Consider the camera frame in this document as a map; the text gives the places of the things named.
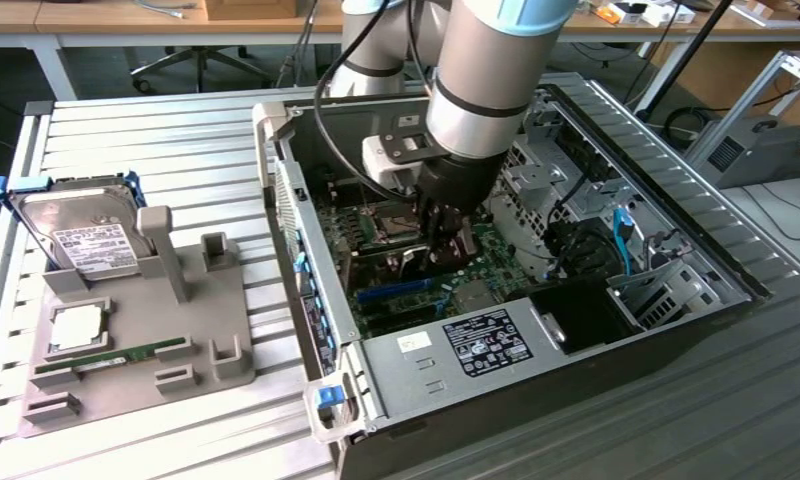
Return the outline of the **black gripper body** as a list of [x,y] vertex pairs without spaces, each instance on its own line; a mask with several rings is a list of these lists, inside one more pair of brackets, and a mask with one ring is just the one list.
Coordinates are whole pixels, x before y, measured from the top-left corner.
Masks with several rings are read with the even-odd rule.
[[418,177],[418,205],[435,206],[471,215],[492,191],[506,154],[472,159],[455,154],[427,159]]

